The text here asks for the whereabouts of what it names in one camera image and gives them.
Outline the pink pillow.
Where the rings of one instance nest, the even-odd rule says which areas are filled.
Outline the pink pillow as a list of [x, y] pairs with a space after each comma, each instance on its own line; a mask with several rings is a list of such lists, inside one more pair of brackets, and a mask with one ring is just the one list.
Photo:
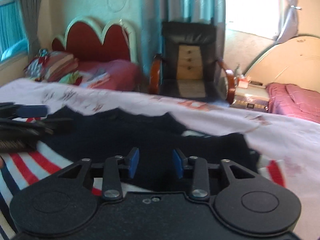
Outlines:
[[270, 83], [268, 112], [319, 124], [319, 92], [293, 84]]

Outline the grey tied-back curtain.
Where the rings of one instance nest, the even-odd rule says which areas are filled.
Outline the grey tied-back curtain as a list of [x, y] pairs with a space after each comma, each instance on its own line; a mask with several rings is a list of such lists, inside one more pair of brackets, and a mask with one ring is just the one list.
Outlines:
[[284, 43], [298, 34], [298, 0], [285, 0], [283, 23], [280, 24], [280, 33], [277, 38], [277, 44]]

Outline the red heart-shaped headboard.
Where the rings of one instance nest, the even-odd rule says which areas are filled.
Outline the red heart-shaped headboard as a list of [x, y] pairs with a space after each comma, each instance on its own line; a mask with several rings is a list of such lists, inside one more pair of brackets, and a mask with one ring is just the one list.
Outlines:
[[91, 17], [76, 17], [63, 35], [53, 38], [51, 48], [71, 53], [80, 61], [138, 63], [135, 30], [122, 19], [110, 20], [102, 26]]

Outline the teal curtain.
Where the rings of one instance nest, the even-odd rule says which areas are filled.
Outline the teal curtain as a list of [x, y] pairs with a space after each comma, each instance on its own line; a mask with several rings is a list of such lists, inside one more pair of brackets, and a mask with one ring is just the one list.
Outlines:
[[226, 31], [226, 0], [141, 0], [142, 70], [149, 75], [151, 61], [162, 52], [161, 23], [163, 21], [197, 22], [217, 28], [216, 53], [223, 57]]

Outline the bedside nightstand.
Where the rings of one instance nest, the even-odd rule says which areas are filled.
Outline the bedside nightstand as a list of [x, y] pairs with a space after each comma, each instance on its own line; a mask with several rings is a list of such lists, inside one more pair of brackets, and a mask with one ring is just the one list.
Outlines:
[[233, 102], [230, 107], [256, 112], [268, 112], [269, 94], [262, 83], [237, 79]]

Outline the grey left curtain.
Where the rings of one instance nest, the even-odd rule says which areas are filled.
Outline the grey left curtain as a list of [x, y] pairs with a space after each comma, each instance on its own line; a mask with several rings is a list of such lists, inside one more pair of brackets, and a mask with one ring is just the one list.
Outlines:
[[40, 49], [38, 31], [41, 0], [19, 0], [24, 32], [28, 40], [28, 57], [31, 60]]

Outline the striped knit children's sweater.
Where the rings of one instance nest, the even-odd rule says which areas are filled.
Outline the striped knit children's sweater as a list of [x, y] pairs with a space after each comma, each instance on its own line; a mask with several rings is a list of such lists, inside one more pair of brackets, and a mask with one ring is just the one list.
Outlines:
[[[1, 152], [1, 213], [14, 239], [295, 239], [299, 199], [257, 173], [257, 153], [240, 133], [187, 135], [169, 113], [118, 108], [63, 107], [47, 118], [73, 125], [34, 151]], [[187, 158], [182, 179], [176, 148]]]

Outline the striped pillow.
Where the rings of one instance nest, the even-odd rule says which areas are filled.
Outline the striped pillow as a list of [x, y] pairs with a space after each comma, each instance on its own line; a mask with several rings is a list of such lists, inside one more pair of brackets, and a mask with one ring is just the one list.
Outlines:
[[25, 67], [25, 77], [35, 81], [55, 82], [78, 67], [78, 59], [65, 51], [41, 50]]

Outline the magenta pillow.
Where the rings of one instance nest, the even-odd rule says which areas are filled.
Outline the magenta pillow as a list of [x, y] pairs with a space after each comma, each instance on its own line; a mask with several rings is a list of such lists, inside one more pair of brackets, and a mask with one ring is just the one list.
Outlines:
[[130, 92], [142, 81], [140, 67], [126, 60], [79, 62], [77, 70], [83, 75], [83, 88]]

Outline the cream arched headboard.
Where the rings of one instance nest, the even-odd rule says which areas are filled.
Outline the cream arched headboard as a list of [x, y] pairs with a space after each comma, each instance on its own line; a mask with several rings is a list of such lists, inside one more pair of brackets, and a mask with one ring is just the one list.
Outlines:
[[299, 36], [267, 50], [245, 73], [263, 85], [282, 83], [319, 92], [320, 39]]

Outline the colourful folded clothes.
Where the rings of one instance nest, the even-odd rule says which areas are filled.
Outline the colourful folded clothes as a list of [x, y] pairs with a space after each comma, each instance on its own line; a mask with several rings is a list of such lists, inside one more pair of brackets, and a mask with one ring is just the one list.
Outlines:
[[110, 74], [104, 70], [97, 70], [95, 73], [76, 71], [69, 73], [59, 80], [59, 83], [80, 86], [82, 88], [98, 88], [107, 83]]

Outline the floral white bed quilt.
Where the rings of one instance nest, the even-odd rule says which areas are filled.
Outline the floral white bed quilt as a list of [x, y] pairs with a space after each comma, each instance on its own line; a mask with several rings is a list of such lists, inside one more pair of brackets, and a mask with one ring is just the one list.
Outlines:
[[150, 116], [171, 113], [194, 131], [210, 135], [241, 133], [251, 148], [284, 162], [286, 185], [302, 202], [295, 232], [303, 239], [319, 239], [319, 124], [315, 122], [142, 93], [84, 89], [27, 79], [2, 86], [1, 101], [43, 103], [52, 112], [68, 106], [82, 114], [114, 108]]

